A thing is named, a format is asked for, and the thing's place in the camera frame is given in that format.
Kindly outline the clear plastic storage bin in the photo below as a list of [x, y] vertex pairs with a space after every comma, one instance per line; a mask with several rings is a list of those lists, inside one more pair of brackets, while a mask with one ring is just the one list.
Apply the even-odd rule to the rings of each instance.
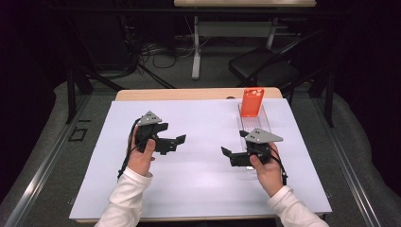
[[[270, 123], [263, 107], [260, 108], [259, 114], [256, 117], [242, 117], [240, 114], [238, 114], [236, 119], [239, 131], [251, 132], [252, 130], [258, 128], [271, 132]], [[240, 152], [245, 152], [246, 144], [243, 137], [241, 137], [241, 146], [242, 150]]]

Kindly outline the black metal stand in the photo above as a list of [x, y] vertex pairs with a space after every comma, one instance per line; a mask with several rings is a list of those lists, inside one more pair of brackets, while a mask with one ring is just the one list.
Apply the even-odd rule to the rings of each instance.
[[99, 75], [99, 73], [96, 71], [91, 70], [86, 66], [80, 65], [70, 67], [66, 74], [68, 97], [67, 124], [70, 124], [77, 114], [76, 89], [79, 89], [83, 95], [90, 95], [94, 91], [94, 87], [90, 82], [91, 79], [95, 79], [115, 91], [122, 90], [120, 85], [117, 85], [111, 80], [106, 79], [105, 77]]

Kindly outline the orange phone case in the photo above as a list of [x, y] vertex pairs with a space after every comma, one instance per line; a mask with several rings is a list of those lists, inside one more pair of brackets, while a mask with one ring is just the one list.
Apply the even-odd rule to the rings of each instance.
[[258, 116], [264, 92], [265, 90], [262, 87], [250, 87], [244, 90], [240, 107], [242, 117]]

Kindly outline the person's right hand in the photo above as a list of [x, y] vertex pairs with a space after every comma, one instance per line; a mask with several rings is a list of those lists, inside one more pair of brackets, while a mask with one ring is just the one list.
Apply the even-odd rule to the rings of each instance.
[[262, 164], [255, 155], [250, 157], [250, 162], [256, 170], [258, 181], [272, 198], [284, 185], [282, 182], [282, 169], [278, 163], [278, 149], [274, 143], [270, 143], [270, 147], [272, 149], [272, 157], [268, 163]]

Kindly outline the aluminium floor rail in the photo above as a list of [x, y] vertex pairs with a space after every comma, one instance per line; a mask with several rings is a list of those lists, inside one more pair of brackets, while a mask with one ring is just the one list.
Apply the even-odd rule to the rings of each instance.
[[382, 227], [375, 210], [369, 201], [367, 194], [362, 187], [356, 172], [354, 171], [347, 155], [345, 152], [345, 149], [343, 145], [340, 142], [340, 139], [338, 138], [337, 133], [335, 132], [335, 129], [331, 127], [325, 118], [324, 114], [324, 106], [323, 102], [319, 98], [312, 98], [311, 102], [316, 109], [316, 111], [319, 113], [319, 118], [323, 124], [323, 128], [325, 130], [325, 133], [328, 135], [330, 141], [332, 142], [335, 150], [335, 156], [337, 159], [337, 163], [340, 166], [341, 172], [345, 178], [345, 181], [348, 184], [348, 187], [350, 188], [350, 191], [353, 195], [353, 198], [357, 204], [358, 210], [360, 214], [362, 215], [364, 222], [367, 227]]
[[66, 123], [64, 118], [68, 116], [68, 111], [64, 111], [63, 108], [67, 101], [63, 96], [57, 97], [55, 107], [22, 172], [5, 200], [0, 203], [0, 227], [22, 226], [57, 163], [68, 136], [74, 130], [78, 122], [77, 117], [80, 117], [90, 98], [90, 95], [82, 95], [78, 99], [76, 115], [70, 123]]

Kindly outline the black folding chair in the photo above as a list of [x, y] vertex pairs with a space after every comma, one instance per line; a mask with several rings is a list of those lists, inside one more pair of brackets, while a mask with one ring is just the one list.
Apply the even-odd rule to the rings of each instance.
[[324, 30], [308, 34], [276, 52], [257, 47], [229, 61], [229, 70], [239, 80], [238, 87], [276, 87], [283, 95], [293, 95], [296, 87], [314, 79], [322, 67], [306, 69], [305, 61], [311, 50], [325, 36]]

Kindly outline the person's left hand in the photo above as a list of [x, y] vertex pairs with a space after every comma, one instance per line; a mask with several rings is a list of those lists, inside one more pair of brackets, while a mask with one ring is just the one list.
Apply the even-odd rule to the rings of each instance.
[[146, 177], [148, 175], [151, 162], [155, 160], [153, 153], [156, 147], [156, 142], [153, 139], [148, 139], [144, 151], [138, 151], [137, 147], [135, 146], [135, 135], [137, 131], [138, 127], [135, 127], [131, 139], [131, 155], [127, 163], [127, 168], [141, 176]]

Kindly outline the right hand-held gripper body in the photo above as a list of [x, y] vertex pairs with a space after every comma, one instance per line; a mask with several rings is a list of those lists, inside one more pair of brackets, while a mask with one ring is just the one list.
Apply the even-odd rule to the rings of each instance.
[[283, 138], [263, 129], [254, 129], [246, 137], [245, 152], [232, 153], [229, 157], [231, 166], [251, 166], [250, 157], [255, 155], [262, 164], [272, 157], [270, 143], [282, 142]]

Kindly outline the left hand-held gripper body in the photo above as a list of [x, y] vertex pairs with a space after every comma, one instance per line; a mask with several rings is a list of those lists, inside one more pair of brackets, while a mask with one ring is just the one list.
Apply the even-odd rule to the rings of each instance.
[[155, 151], [161, 155], [167, 155], [177, 148], [176, 139], [160, 138], [157, 132], [157, 125], [161, 124], [162, 119], [152, 111], [146, 112], [137, 122], [138, 131], [135, 135], [135, 145], [137, 150], [143, 152], [148, 139], [156, 142]]

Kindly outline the wooden desk with white legs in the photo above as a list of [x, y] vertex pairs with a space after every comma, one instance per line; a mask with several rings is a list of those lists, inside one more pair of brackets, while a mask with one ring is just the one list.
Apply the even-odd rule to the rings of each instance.
[[[174, 6], [185, 9], [313, 9], [316, 0], [174, 0]], [[271, 48], [278, 17], [267, 22], [204, 22], [194, 17], [194, 59], [192, 79], [199, 79], [201, 72], [200, 36], [206, 37], [266, 37], [266, 47]]]

